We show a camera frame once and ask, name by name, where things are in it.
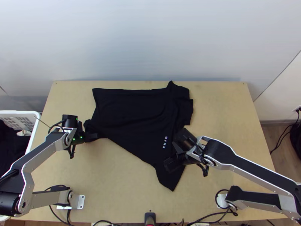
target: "wooden floor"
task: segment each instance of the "wooden floor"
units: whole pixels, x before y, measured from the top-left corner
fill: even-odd
[[[270,150],[272,150],[281,133],[286,128],[287,125],[263,125],[262,130],[266,138],[266,142]],[[289,136],[287,136],[281,146],[272,153],[272,160],[275,166],[276,172],[289,177],[297,182],[301,182],[301,160],[296,155],[294,149],[289,140]],[[271,222],[275,226],[297,226],[299,224],[294,221],[285,218],[285,219],[277,219],[271,220]],[[271,226],[271,224],[266,220],[259,221],[235,221],[235,222],[220,222],[215,225],[229,225],[229,226],[241,226],[244,223],[249,226]],[[78,226],[91,226],[89,223],[74,223],[74,225]],[[5,226],[65,226],[63,223],[58,222],[42,222],[42,221],[17,221],[17,220],[9,220],[5,222]]]

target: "black bag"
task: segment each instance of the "black bag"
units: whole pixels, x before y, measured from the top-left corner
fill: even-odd
[[[301,126],[300,124],[294,124],[290,129],[290,142],[295,149],[298,157],[301,159]]]

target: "white wall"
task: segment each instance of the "white wall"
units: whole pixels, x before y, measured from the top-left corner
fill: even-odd
[[[262,121],[298,117],[292,110],[301,105],[301,53],[255,100],[254,105]]]
[[[2,0],[0,85],[42,110],[53,80],[248,82],[301,49],[300,0]]]

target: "black cable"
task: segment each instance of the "black cable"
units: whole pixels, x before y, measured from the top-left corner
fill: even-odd
[[[53,209],[51,208],[51,206],[49,206],[49,208],[50,208],[52,214],[53,214],[60,222],[66,224],[66,225],[69,225],[69,226],[75,226],[75,225],[73,225],[73,224],[68,224],[67,222],[65,222],[65,221],[63,221],[62,219],[60,219],[60,218],[54,213],[54,211],[53,211]]]
[[[221,190],[219,190],[219,191],[216,193],[216,195],[215,195],[215,203],[216,203],[216,205],[217,205],[219,208],[221,208],[221,209],[227,209],[228,207],[221,207],[221,206],[217,203],[217,197],[218,197],[219,193],[221,193],[222,191],[228,191],[228,192],[229,192],[229,190],[227,190],[227,189],[221,189]]]
[[[272,154],[277,148],[280,147],[281,142],[283,141],[283,139],[285,138],[285,136],[288,135],[288,134],[290,133],[290,131],[289,131],[289,132],[287,132],[287,133],[284,135],[285,131],[286,131],[290,126],[294,126],[294,125],[296,125],[296,124],[298,123],[299,117],[300,117],[300,113],[299,113],[299,110],[298,110],[298,109],[296,110],[296,112],[298,113],[298,118],[297,118],[297,120],[295,121],[294,124],[291,124],[291,125],[289,125],[289,126],[287,126],[287,127],[285,128],[285,130],[284,130],[283,133],[280,135],[280,137],[279,137],[279,139],[278,139],[278,141],[277,141],[276,147],[275,147],[273,150],[270,151],[270,154]]]
[[[208,172],[209,172],[209,166],[207,165],[208,162],[207,162],[207,161],[205,160],[205,158],[203,157],[200,146],[197,145],[197,143],[194,142],[193,139],[189,138],[189,140],[195,145],[195,147],[196,147],[196,152],[197,152],[198,155],[199,155],[200,161],[201,161],[201,163],[202,163],[203,165],[205,165],[205,168],[204,168],[201,164],[199,164],[199,163],[197,164],[197,166],[200,167],[200,168],[202,169],[202,171],[203,171],[203,176],[206,177],[206,176],[208,176]]]
[[[50,131],[52,130],[52,128],[53,127],[59,127],[59,128],[61,128],[61,130],[63,131],[63,132],[65,132],[64,131],[64,129],[63,129],[63,127],[61,127],[59,124],[61,124],[62,122],[64,122],[64,121],[66,121],[66,119],[63,119],[62,121],[59,121],[59,122],[57,122],[56,124],[54,124],[54,125],[52,125],[50,128],[49,128],[49,130],[48,130],[48,134],[50,133]]]
[[[100,223],[100,222],[106,222],[106,223],[108,223],[109,225],[116,225],[116,226],[121,226],[121,225],[119,225],[119,224],[113,224],[112,222],[110,222],[110,221],[107,221],[107,220],[99,220],[99,221],[97,221],[95,224],[93,224],[93,226],[96,226],[98,223]]]
[[[56,185],[56,186],[58,186],[58,187],[66,187],[65,185]],[[51,186],[51,187],[45,189],[45,191],[48,191],[48,190],[51,189],[52,187],[53,187],[53,186]],[[60,219],[60,218],[54,213],[54,211],[53,211],[53,209],[52,209],[52,207],[51,207],[50,205],[49,205],[49,208],[50,208],[52,214],[53,214],[60,222],[66,224],[66,225],[69,225],[69,226],[75,226],[75,225],[73,225],[73,224],[70,224],[70,221],[69,221],[69,215],[70,215],[70,212],[68,213],[69,210],[67,211],[67,222],[65,222],[65,221],[63,221],[62,219]]]
[[[0,177],[0,183],[2,183],[3,181],[18,175],[19,171],[17,169],[13,169],[11,172],[5,174],[4,176]]]
[[[202,221],[202,220],[205,219],[205,218],[208,218],[208,217],[211,217],[211,216],[214,216],[214,215],[219,215],[219,214],[223,214],[223,215],[222,215],[221,218],[219,218],[219,219],[216,220],[216,221],[209,221],[209,222]],[[225,217],[226,214],[233,214],[234,216],[238,216],[238,214],[235,213],[235,212],[233,212],[233,211],[230,209],[230,206],[229,206],[225,212],[218,212],[218,213],[209,214],[209,215],[204,216],[204,217],[202,217],[202,218],[200,218],[200,219],[198,219],[198,220],[196,220],[196,221],[194,221],[194,222],[191,222],[191,223],[187,224],[187,226],[191,226],[191,225],[193,225],[193,224],[195,224],[195,223],[215,224],[215,223],[220,222],[220,221]]]
[[[75,147],[76,147],[76,145],[73,145],[72,146],[72,150],[69,152],[69,155],[70,155],[70,159],[73,159],[74,158],[74,153],[75,153]]]
[[[68,201],[69,206],[71,206],[70,200],[69,200],[69,195],[70,195],[71,192],[73,192],[73,191],[70,190],[69,193],[68,193],[68,196],[67,196],[67,201]],[[70,224],[70,213],[71,213],[71,210],[72,210],[72,209],[68,209],[68,210],[67,210],[67,216],[66,216],[66,218],[67,218],[67,223],[68,223],[68,224]]]
[[[271,221],[267,220],[271,225],[275,226]]]

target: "power cord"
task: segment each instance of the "power cord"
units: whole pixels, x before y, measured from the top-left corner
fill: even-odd
[[[297,120],[295,121],[294,124],[291,124],[291,125],[289,125],[289,126],[287,126],[287,127],[285,128],[285,130],[284,130],[283,133],[280,135],[280,137],[279,137],[279,139],[278,139],[278,141],[277,141],[276,147],[275,147],[273,150],[270,151],[270,154],[272,154],[277,148],[280,147],[280,145],[281,145],[283,139],[286,137],[286,135],[288,135],[288,134],[290,133],[290,131],[289,131],[289,132],[287,132],[287,133],[283,136],[283,134],[285,133],[285,131],[286,131],[289,127],[294,126],[294,125],[296,125],[296,124],[298,123],[299,117],[300,117],[299,111],[300,111],[299,109],[296,109],[296,112],[298,113],[298,118],[297,118]]]
[[[267,220],[271,225],[275,226],[270,220]]]
[[[108,226],[110,226],[110,225],[112,225],[112,226],[121,226],[121,225],[119,225],[119,224],[113,224],[112,222],[107,221],[107,220],[99,220],[99,221],[97,221],[95,224],[93,224],[93,226],[96,226],[96,225],[97,225],[98,223],[100,223],[100,222],[106,222],[106,223],[109,224]]]
[[[215,195],[215,201],[216,201],[216,203],[217,203],[216,198],[217,198],[218,194],[219,194],[220,192],[222,192],[222,191],[228,191],[228,190],[222,189],[222,190],[219,190],[219,191],[216,193],[216,195]],[[238,213],[235,213],[235,212],[234,212],[233,210],[231,210],[230,208],[231,208],[230,206],[227,207],[227,208],[222,208],[222,209],[226,209],[226,211],[225,211],[225,212],[217,212],[217,213],[209,214],[209,215],[204,216],[204,217],[202,217],[202,218],[200,218],[200,219],[198,219],[198,220],[196,220],[196,221],[194,221],[194,222],[188,223],[187,226],[191,226],[191,225],[193,225],[193,224],[195,224],[195,223],[215,224],[215,223],[220,222],[220,221],[225,217],[226,214],[233,214],[234,216],[237,217],[237,216],[238,216]],[[216,221],[209,221],[209,222],[202,221],[203,219],[206,219],[206,218],[211,217],[211,216],[214,216],[214,215],[219,215],[219,214],[223,214],[223,215],[221,216],[221,218],[219,218],[219,219],[216,220]]]
[[[67,223],[68,223],[68,224],[71,224],[71,223],[70,223],[70,213],[71,213],[71,209],[68,209],[68,210],[67,210]]]
[[[54,186],[51,186],[51,187],[45,189],[45,191],[48,191],[48,190],[51,189],[52,187],[54,187]],[[66,187],[66,186],[65,186],[65,185],[56,185],[56,187]],[[54,211],[53,211],[53,209],[52,209],[52,207],[51,207],[50,205],[49,205],[49,208],[50,208],[52,214],[53,214],[60,222],[66,224],[66,225],[69,225],[69,226],[75,226],[75,225],[72,225],[72,224],[70,223],[70,221],[69,221],[69,216],[70,216],[71,210],[69,211],[69,213],[67,212],[67,222],[65,222],[65,221],[63,221],[62,219],[60,219],[60,218],[54,213]]]

